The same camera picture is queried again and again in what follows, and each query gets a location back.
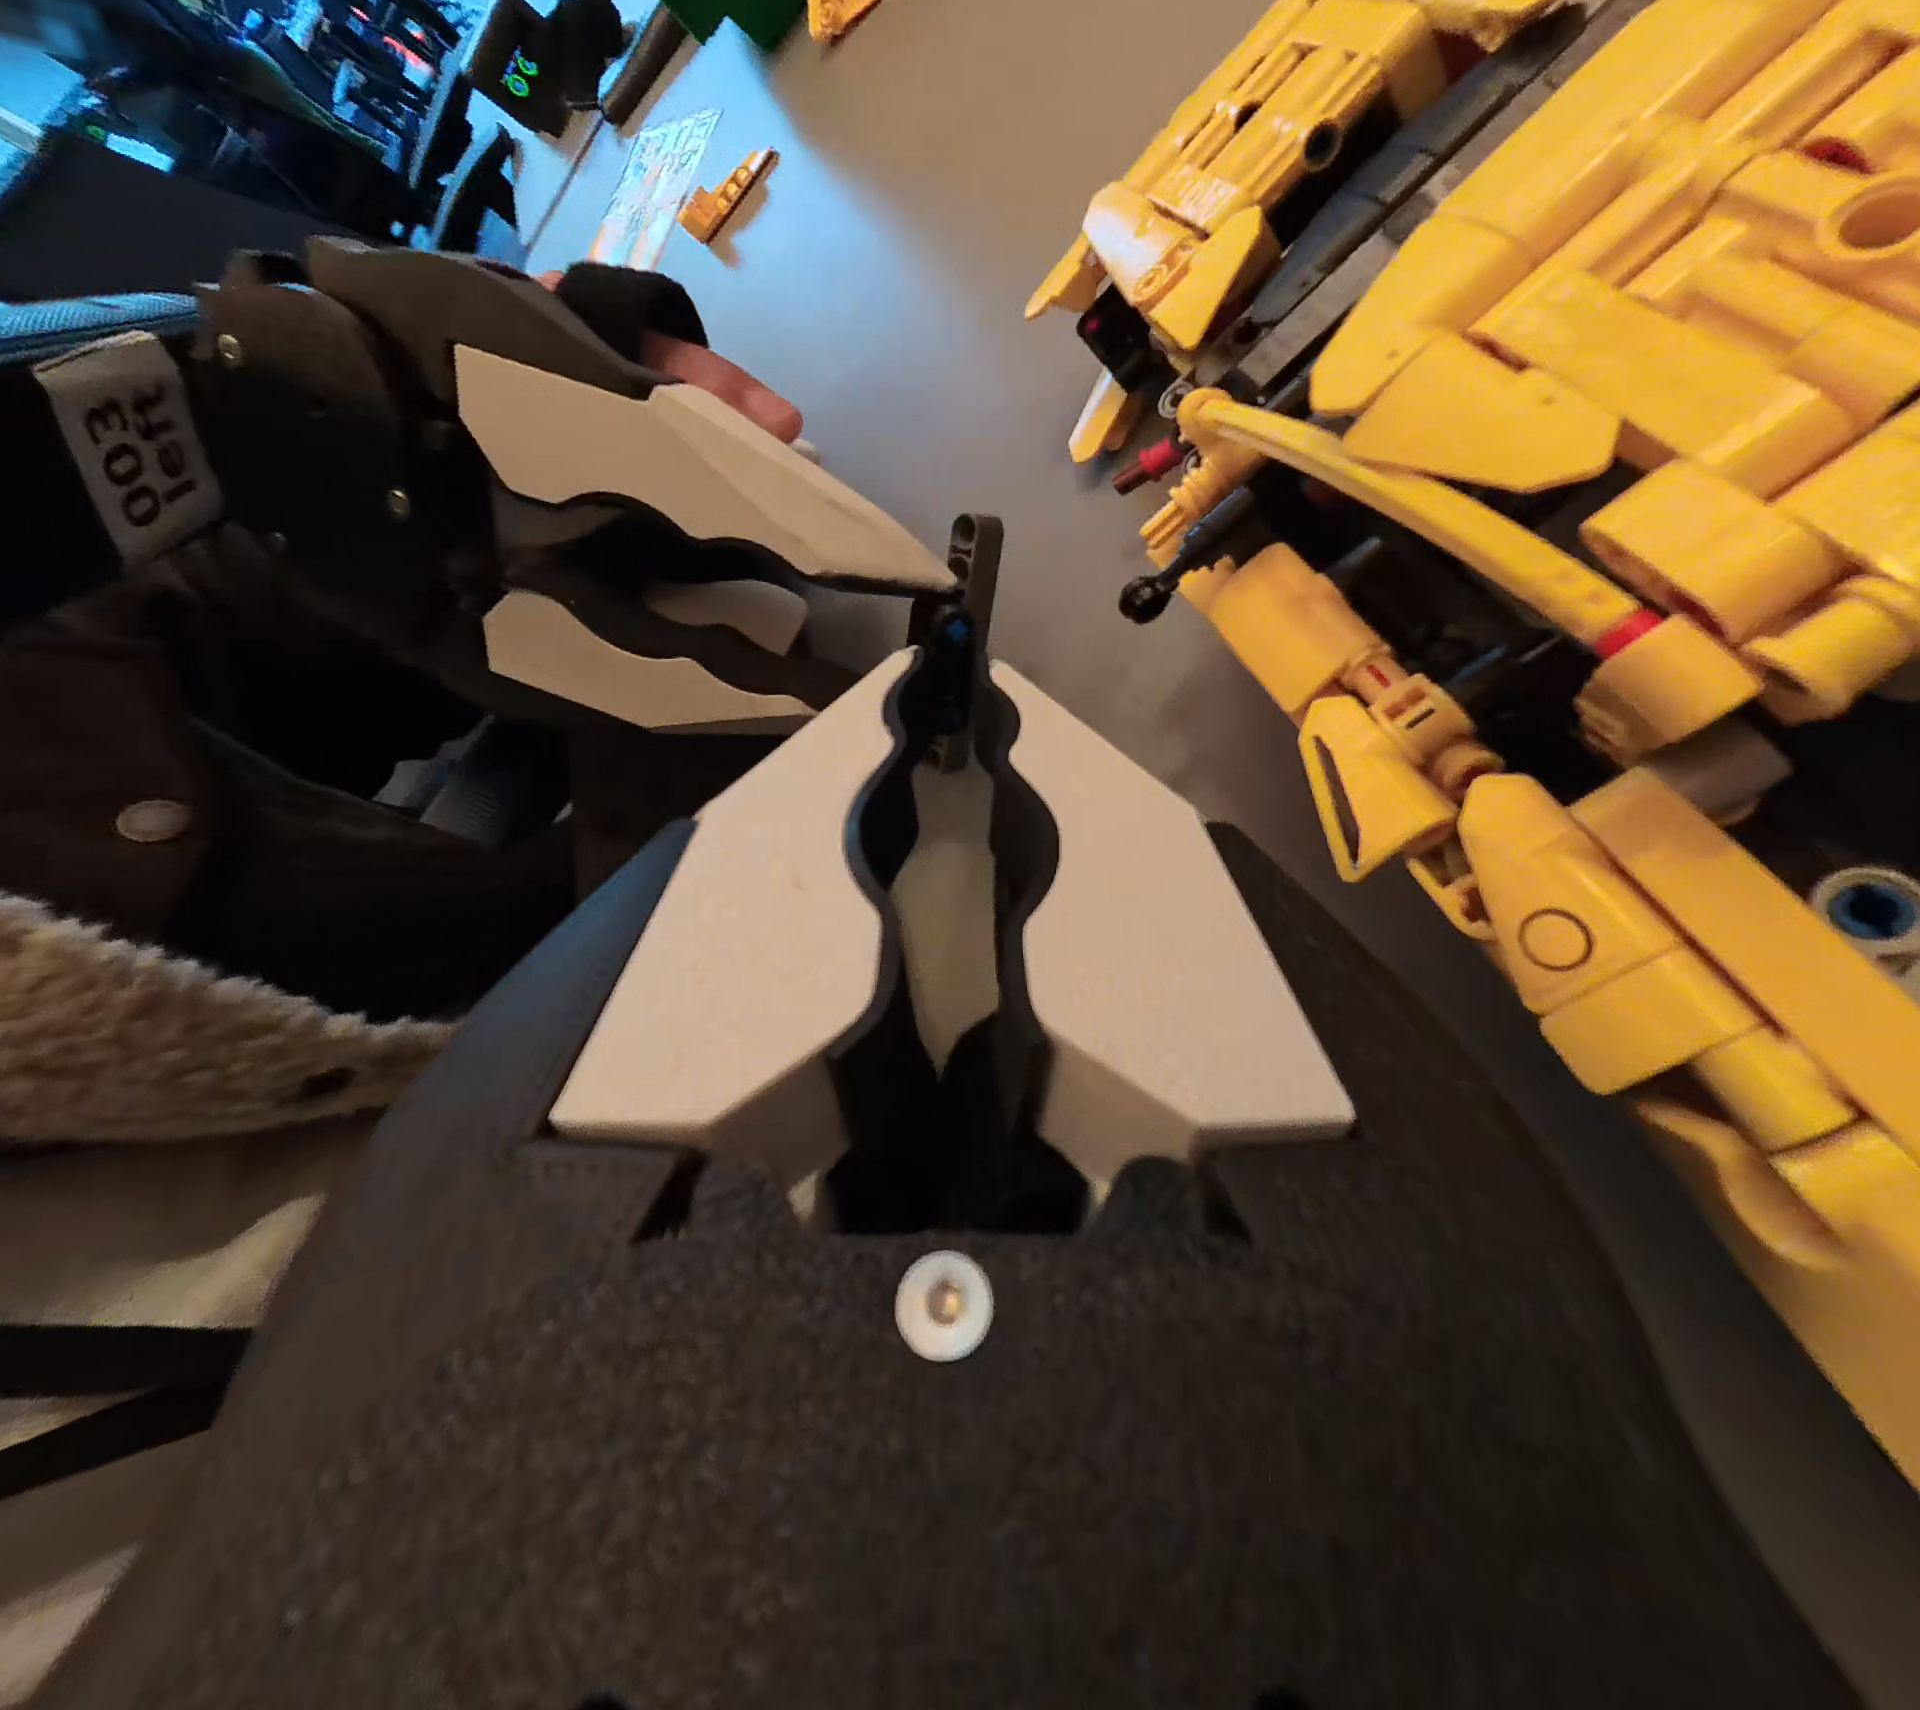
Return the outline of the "small yellow brick beam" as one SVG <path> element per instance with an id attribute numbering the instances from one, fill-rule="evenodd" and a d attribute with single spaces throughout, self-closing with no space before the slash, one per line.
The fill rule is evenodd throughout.
<path id="1" fill-rule="evenodd" d="M 780 149 L 760 149 L 747 154 L 721 184 L 693 189 L 684 209 L 677 213 L 681 230 L 701 248 L 714 248 L 772 165 L 780 165 Z"/>

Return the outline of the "colourful printed sheet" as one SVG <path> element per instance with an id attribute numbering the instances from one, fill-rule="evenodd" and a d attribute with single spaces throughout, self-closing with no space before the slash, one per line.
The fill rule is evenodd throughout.
<path id="1" fill-rule="evenodd" d="M 625 161 L 610 209 L 590 257 L 652 273 L 681 227 L 681 213 L 701 189 L 701 163 L 722 109 L 694 109 L 646 124 Z"/>

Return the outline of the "dark grey brick beam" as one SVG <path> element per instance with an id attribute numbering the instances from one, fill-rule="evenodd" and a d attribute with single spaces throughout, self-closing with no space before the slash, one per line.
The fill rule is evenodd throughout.
<path id="1" fill-rule="evenodd" d="M 930 590 L 914 603 L 907 642 L 914 648 L 914 681 L 907 698 L 907 718 L 923 746 L 923 761 L 952 774 L 963 773 L 974 746 L 974 692 L 990 666 L 990 636 L 995 615 L 995 587 L 1004 563 L 1004 521 L 990 514 L 963 514 L 949 527 L 946 571 L 952 586 L 946 590 Z M 924 636 L 946 615 L 961 610 L 974 619 L 979 656 L 970 692 L 943 681 L 938 666 L 930 662 Z"/>

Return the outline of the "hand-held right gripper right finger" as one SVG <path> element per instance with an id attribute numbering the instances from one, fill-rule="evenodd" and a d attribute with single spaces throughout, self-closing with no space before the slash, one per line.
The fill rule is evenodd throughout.
<path id="1" fill-rule="evenodd" d="M 982 673 L 995 1110 L 1090 1209 L 1145 1161 L 1335 1145 L 1356 1104 L 1209 823 L 1034 681 Z"/>

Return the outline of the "black device green display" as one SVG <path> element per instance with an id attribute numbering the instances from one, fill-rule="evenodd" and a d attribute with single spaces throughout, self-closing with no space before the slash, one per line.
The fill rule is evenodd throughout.
<path id="1" fill-rule="evenodd" d="M 461 58 L 468 90 L 540 138 L 563 138 L 573 118 L 563 66 L 563 8 L 540 11 L 532 0 L 491 0 Z"/>

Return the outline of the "yellow toy brick car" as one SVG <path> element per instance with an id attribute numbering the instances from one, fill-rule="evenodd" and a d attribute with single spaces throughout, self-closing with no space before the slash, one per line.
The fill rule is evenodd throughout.
<path id="1" fill-rule="evenodd" d="M 1918 0 L 1272 0 L 1025 319 L 1405 866 L 1918 1485 Z"/>

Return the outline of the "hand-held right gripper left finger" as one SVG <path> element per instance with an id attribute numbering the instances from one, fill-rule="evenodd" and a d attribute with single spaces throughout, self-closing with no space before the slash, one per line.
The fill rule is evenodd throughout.
<path id="1" fill-rule="evenodd" d="M 545 1124 L 754 1161 L 789 1191 L 923 1145 L 893 883 L 918 845 L 898 653 L 704 805 Z"/>

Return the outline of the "person's left hand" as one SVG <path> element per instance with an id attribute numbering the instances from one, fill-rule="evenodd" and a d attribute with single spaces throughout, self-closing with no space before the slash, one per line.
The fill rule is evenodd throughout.
<path id="1" fill-rule="evenodd" d="M 760 384 L 750 373 L 744 373 L 722 353 L 714 353 L 701 345 L 646 329 L 637 358 L 658 378 L 701 388 L 730 405 L 740 419 L 754 422 L 763 431 L 786 447 L 798 447 L 804 437 L 804 419 L 798 405 L 782 401 L 772 387 Z"/>

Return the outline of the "person's white shirt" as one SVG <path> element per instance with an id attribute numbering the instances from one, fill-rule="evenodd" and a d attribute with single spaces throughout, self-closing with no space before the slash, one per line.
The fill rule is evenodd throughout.
<path id="1" fill-rule="evenodd" d="M 256 1328 L 373 1118 L 5 1166 L 5 1324 Z M 24 1707 L 166 1523 L 193 1435 L 5 1498 L 5 1707 Z"/>

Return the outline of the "grey desk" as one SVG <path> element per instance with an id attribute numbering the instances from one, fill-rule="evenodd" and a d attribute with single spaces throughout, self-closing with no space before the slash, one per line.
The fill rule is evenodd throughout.
<path id="1" fill-rule="evenodd" d="M 722 177 L 780 149 L 709 252 L 664 269 L 721 353 L 794 401 L 858 491 L 933 542 L 1005 521 L 995 653 L 1305 883 L 1518 1098 L 1597 1219 L 1689 1429 L 1806 1603 L 1918 1599 L 1918 1495 L 1740 1277 L 1649 1147 L 1556 1066 L 1523 1007 L 1405 876 L 1341 885 L 1292 733 L 1213 626 L 1115 614 L 1141 496 L 1068 457 L 1095 360 L 1025 319 L 1115 177 L 1268 0 L 886 0 L 847 43 L 736 27 L 688 50 L 655 109 L 721 109 Z"/>

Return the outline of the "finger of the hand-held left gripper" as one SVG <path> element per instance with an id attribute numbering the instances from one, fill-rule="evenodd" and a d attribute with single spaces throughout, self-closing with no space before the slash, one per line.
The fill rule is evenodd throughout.
<path id="1" fill-rule="evenodd" d="M 466 345 L 454 378 L 472 443 L 524 502 L 658 514 L 693 542 L 750 545 L 813 586 L 952 587 L 902 521 L 700 387 L 633 401 Z"/>
<path id="2" fill-rule="evenodd" d="M 786 737 L 861 673 L 804 648 L 804 597 L 763 582 L 509 587 L 481 619 L 504 681 L 655 737 Z"/>

